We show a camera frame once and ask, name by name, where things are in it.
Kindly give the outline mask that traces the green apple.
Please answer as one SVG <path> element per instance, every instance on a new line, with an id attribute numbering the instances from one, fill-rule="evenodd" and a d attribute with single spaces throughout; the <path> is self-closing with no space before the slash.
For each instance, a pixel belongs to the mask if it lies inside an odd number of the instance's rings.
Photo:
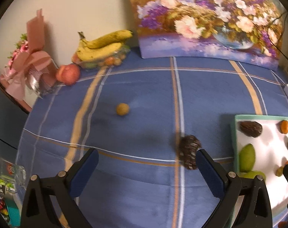
<path id="1" fill-rule="evenodd" d="M 266 175 L 262 171 L 249 171 L 249 172 L 240 172 L 239 176 L 242 178 L 254 179 L 255 176 L 261 175 L 264 180 L 266 180 Z"/>

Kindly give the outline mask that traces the green mango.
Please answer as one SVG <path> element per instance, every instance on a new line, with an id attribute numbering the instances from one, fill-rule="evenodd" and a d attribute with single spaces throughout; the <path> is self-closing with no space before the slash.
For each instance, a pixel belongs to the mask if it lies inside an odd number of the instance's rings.
<path id="1" fill-rule="evenodd" d="M 249 172 L 253 169 L 256 161 L 256 153 L 252 144 L 247 144 L 239 153 L 240 172 Z"/>

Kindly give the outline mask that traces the small orange tangerine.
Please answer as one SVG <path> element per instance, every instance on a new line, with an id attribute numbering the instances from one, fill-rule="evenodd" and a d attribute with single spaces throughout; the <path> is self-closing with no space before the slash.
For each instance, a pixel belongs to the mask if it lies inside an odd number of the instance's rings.
<path id="1" fill-rule="evenodd" d="M 288 134 L 288 121 L 282 120 L 279 124 L 279 129 L 282 134 Z"/>

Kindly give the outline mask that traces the dark pine cone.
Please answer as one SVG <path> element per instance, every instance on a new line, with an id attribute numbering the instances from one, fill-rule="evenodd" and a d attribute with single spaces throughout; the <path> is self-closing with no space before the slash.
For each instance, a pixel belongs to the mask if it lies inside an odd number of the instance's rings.
<path id="1" fill-rule="evenodd" d="M 182 165 L 189 170 L 195 170 L 196 153 L 202 148 L 202 144 L 194 135 L 186 135 L 181 138 L 179 143 L 179 160 Z"/>

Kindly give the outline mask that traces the dark brown avocado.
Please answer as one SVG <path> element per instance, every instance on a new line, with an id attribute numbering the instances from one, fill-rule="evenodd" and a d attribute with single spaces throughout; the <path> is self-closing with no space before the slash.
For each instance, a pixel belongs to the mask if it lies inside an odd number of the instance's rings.
<path id="1" fill-rule="evenodd" d="M 259 137 L 262 134 L 263 127 L 256 121 L 241 121 L 239 122 L 239 129 L 249 137 Z"/>

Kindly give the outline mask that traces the white tray green rim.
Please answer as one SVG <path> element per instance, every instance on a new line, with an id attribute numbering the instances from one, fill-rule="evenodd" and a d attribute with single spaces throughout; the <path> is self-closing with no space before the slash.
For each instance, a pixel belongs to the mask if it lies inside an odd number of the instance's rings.
<path id="1" fill-rule="evenodd" d="M 239 129 L 241 121 L 256 121 L 262 125 L 263 131 L 259 137 L 245 135 Z M 273 214 L 273 224 L 288 216 L 288 182 L 284 177 L 275 176 L 277 168 L 288 160 L 288 134 L 282 134 L 279 124 L 287 120 L 284 116 L 271 115 L 236 115 L 231 125 L 232 145 L 234 149 L 234 171 L 239 170 L 239 152 L 247 144 L 252 144 L 256 153 L 253 169 L 266 175 L 266 188 L 270 198 Z"/>

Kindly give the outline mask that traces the blue plaid tablecloth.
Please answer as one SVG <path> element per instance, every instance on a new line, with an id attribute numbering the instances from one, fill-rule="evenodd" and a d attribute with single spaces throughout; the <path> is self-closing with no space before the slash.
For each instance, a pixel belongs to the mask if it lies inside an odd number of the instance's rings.
<path id="1" fill-rule="evenodd" d="M 209 58 L 142 59 L 85 70 L 73 86 L 38 99 L 16 162 L 27 175 L 55 176 L 94 147 L 100 158 L 77 204 L 93 227 L 201 227 L 218 200 L 198 170 L 179 164 L 195 135 L 227 170 L 237 114 L 288 116 L 282 70 Z M 116 106 L 129 105 L 119 116 Z"/>

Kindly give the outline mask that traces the small tan round fruit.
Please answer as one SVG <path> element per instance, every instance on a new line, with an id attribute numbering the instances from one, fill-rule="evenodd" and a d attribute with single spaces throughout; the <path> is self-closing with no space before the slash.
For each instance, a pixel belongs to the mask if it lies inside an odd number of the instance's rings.
<path id="1" fill-rule="evenodd" d="M 130 108 L 128 104 L 120 103 L 116 106 L 116 114 L 119 116 L 125 116 L 129 114 Z"/>

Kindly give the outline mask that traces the peach coloured apple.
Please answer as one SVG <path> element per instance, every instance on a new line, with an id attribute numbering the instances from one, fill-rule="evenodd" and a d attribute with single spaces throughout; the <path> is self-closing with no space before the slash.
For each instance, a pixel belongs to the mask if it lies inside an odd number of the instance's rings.
<path id="1" fill-rule="evenodd" d="M 65 66 L 64 66 L 64 65 L 61 65 L 61 66 L 57 69 L 56 79 L 57 79 L 58 82 L 63 82 L 63 81 L 62 81 L 62 73 L 63 73 L 64 68 L 65 68 Z"/>

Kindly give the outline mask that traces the red apple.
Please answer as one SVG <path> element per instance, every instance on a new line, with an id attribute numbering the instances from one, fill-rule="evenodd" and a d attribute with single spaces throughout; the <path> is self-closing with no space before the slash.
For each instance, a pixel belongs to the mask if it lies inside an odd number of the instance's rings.
<path id="1" fill-rule="evenodd" d="M 70 86 L 75 84 L 80 78 L 80 68 L 76 64 L 65 65 L 62 73 L 62 83 Z"/>

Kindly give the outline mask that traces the pink flower bouquet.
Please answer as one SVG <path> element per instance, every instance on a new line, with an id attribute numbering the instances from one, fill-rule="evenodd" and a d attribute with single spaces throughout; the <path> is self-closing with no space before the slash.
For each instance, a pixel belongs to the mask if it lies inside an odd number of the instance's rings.
<path id="1" fill-rule="evenodd" d="M 41 9 L 26 23 L 26 29 L 0 76 L 0 80 L 8 83 L 6 92 L 17 100 L 25 98 L 26 88 L 40 97 L 52 92 L 57 84 L 57 66 L 44 51 L 45 24 Z"/>

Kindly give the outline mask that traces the flower oil painting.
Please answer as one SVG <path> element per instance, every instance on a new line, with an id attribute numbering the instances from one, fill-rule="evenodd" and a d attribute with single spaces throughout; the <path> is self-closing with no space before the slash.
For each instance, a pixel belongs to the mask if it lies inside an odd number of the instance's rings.
<path id="1" fill-rule="evenodd" d="M 279 0 L 130 0 L 143 58 L 205 57 L 275 70 Z"/>

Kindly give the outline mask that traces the lower yellow banana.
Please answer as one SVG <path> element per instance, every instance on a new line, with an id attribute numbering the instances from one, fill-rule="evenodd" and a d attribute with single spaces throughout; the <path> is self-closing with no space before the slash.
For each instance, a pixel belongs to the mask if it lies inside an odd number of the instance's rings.
<path id="1" fill-rule="evenodd" d="M 80 42 L 76 53 L 78 58 L 82 61 L 94 61 L 116 53 L 122 46 L 122 43 L 112 43 L 102 48 L 90 49 L 85 46 L 83 42 Z"/>

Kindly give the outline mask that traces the glass fruit bowl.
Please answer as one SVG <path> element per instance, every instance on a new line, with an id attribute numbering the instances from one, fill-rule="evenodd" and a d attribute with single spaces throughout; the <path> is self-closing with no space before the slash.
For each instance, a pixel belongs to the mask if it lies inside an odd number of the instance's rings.
<path id="1" fill-rule="evenodd" d="M 72 56 L 72 63 L 79 65 L 84 69 L 93 69 L 103 66 L 113 66 L 120 65 L 122 61 L 126 58 L 127 54 L 130 52 L 130 47 L 123 44 L 123 46 L 116 53 L 112 55 L 94 61 L 82 61 L 78 58 L 77 53 L 75 52 Z"/>

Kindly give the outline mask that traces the upper yellow banana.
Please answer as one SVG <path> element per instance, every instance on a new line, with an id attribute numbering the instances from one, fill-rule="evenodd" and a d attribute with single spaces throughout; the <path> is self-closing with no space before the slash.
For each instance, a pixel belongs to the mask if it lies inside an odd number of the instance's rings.
<path id="1" fill-rule="evenodd" d="M 110 45 L 112 43 L 126 42 L 133 37 L 134 33 L 130 30 L 118 30 L 109 34 L 103 35 L 92 41 L 88 41 L 82 31 L 78 32 L 80 40 L 90 49 L 98 49 Z"/>

